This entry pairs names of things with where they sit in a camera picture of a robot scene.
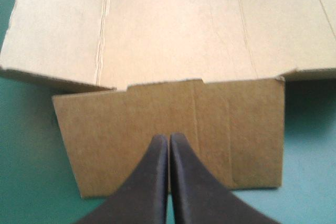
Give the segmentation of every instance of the corrugated cardboard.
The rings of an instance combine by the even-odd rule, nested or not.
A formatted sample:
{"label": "corrugated cardboard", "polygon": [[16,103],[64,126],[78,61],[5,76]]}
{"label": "corrugated cardboard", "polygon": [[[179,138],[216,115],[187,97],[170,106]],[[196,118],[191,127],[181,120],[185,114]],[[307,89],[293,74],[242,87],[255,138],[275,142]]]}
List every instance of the corrugated cardboard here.
{"label": "corrugated cardboard", "polygon": [[281,185],[283,81],[133,86],[58,95],[54,106],[83,197],[106,196],[129,176],[151,137],[183,132],[229,188]]}
{"label": "corrugated cardboard", "polygon": [[336,78],[335,17],[334,0],[16,0],[0,74],[76,92],[206,83],[56,97],[85,197],[174,131],[227,186],[276,187],[283,84],[260,78]]}
{"label": "corrugated cardboard", "polygon": [[0,67],[12,78],[24,72],[118,90],[289,71],[313,79],[321,69],[335,78],[334,7],[334,0],[16,0]]}

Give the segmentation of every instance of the teal floor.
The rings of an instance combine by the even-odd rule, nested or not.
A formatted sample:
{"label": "teal floor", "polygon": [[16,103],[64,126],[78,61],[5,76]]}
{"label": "teal floor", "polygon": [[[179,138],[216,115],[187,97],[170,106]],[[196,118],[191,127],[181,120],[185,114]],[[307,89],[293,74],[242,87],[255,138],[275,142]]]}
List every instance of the teal floor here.
{"label": "teal floor", "polygon": [[[0,45],[15,0],[0,0]],[[0,78],[0,223],[72,223],[102,202],[82,200],[51,96]],[[282,223],[336,223],[336,81],[286,84],[283,186],[235,194]],[[167,223],[174,223],[171,200]]]}

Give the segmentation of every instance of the cardboard panel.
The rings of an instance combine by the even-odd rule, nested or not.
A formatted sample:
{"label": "cardboard panel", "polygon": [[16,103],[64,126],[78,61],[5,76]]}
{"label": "cardboard panel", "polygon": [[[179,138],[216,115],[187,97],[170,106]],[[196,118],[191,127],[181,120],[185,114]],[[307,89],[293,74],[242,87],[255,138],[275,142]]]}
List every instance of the cardboard panel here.
{"label": "cardboard panel", "polygon": [[336,69],[334,12],[333,0],[17,0],[0,71],[118,90],[320,78]]}
{"label": "cardboard panel", "polygon": [[284,85],[274,79],[134,86],[58,95],[54,106],[83,197],[115,191],[154,134],[183,132],[230,188],[281,185]]}

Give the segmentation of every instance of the cardboard flap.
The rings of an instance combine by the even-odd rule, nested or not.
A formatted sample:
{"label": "cardboard flap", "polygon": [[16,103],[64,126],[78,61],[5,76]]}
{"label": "cardboard flap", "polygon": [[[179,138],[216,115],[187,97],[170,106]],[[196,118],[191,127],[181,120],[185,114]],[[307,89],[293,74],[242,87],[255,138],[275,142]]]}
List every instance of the cardboard flap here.
{"label": "cardboard flap", "polygon": [[81,195],[92,197],[109,195],[123,183],[154,134],[172,132],[183,132],[226,186],[280,186],[283,90],[274,79],[194,80],[53,100]]}

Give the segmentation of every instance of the flattened cardboard box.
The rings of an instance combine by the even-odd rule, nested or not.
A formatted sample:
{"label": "flattened cardboard box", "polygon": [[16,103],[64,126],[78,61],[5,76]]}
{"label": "flattened cardboard box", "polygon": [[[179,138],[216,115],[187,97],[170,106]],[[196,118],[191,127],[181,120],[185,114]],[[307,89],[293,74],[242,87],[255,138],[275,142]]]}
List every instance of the flattened cardboard box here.
{"label": "flattened cardboard box", "polygon": [[53,100],[83,197],[111,194],[152,136],[172,132],[185,133],[206,167],[230,188],[281,185],[282,81],[167,82]]}
{"label": "flattened cardboard box", "polygon": [[290,71],[290,79],[335,78],[334,3],[16,0],[1,73],[118,90],[185,79],[273,78]]}
{"label": "flattened cardboard box", "polygon": [[[183,92],[178,92],[181,97],[176,95],[179,99],[175,103],[167,100],[163,102],[166,107],[157,105],[153,111],[137,106],[137,102],[144,104],[142,99],[152,102],[150,97],[158,95],[158,87],[167,87],[162,88],[166,96],[160,99],[172,99],[164,91],[172,89],[170,84],[55,98],[67,151],[84,196],[113,191],[147,145],[135,140],[137,131],[145,131],[141,139],[149,141],[158,133],[154,130],[186,132],[201,160],[231,188],[279,186],[283,86],[275,85],[275,80],[259,79],[284,72],[290,80],[335,78],[335,18],[334,0],[16,0],[0,55],[0,74],[76,92],[122,91],[137,83],[197,78],[217,82],[195,84],[195,88],[171,84],[185,85],[186,97],[195,98],[194,110],[190,100],[183,100]],[[222,83],[231,80],[245,81]],[[226,91],[215,94],[212,88],[217,85]],[[191,90],[201,98],[190,95]],[[133,109],[125,106],[127,101]],[[146,112],[146,119],[152,116],[159,120],[159,111],[171,115],[179,108],[169,104],[180,105],[182,115],[194,115],[194,124],[186,116],[172,117],[183,128],[148,120],[143,126],[149,128],[144,130],[140,122],[135,123],[135,115],[141,120],[142,112]],[[197,115],[205,111],[215,116],[209,112],[203,121]],[[131,121],[123,117],[124,112]],[[130,126],[129,131],[117,118]],[[206,139],[207,133],[215,137]],[[107,150],[115,156],[102,155]],[[97,166],[109,162],[115,165],[115,172],[104,175],[107,170]]]}

